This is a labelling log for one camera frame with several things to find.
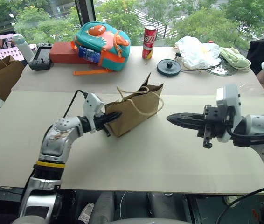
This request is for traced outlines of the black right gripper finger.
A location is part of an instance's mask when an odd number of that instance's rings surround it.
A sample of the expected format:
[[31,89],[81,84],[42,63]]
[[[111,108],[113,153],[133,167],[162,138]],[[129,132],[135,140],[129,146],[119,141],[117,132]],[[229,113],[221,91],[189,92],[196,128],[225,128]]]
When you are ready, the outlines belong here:
[[167,116],[167,121],[182,128],[202,130],[205,127],[205,121],[203,120],[185,120],[185,119],[174,119],[172,115]]
[[203,120],[204,115],[199,113],[189,113],[189,112],[183,112],[183,113],[176,113],[172,115],[174,119],[185,119],[185,120]]

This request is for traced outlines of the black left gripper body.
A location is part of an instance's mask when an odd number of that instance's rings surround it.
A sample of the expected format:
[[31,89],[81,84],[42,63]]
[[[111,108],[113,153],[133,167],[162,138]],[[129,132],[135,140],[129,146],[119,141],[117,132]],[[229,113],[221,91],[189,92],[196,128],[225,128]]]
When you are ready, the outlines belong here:
[[104,113],[102,113],[102,114],[96,114],[94,116],[95,130],[96,131],[103,130],[105,132],[106,136],[107,137],[110,137],[111,136],[111,133],[106,128],[105,123],[107,123],[107,120],[106,120],[106,115]]

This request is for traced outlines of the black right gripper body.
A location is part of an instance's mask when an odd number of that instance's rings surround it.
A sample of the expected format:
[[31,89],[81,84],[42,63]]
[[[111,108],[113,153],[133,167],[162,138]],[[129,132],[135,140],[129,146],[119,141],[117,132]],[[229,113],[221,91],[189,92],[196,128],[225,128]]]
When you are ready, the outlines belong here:
[[203,147],[211,148],[213,145],[210,142],[212,138],[222,138],[226,126],[224,117],[220,114],[217,107],[206,105],[202,115],[202,126],[198,129],[198,137],[203,138]]

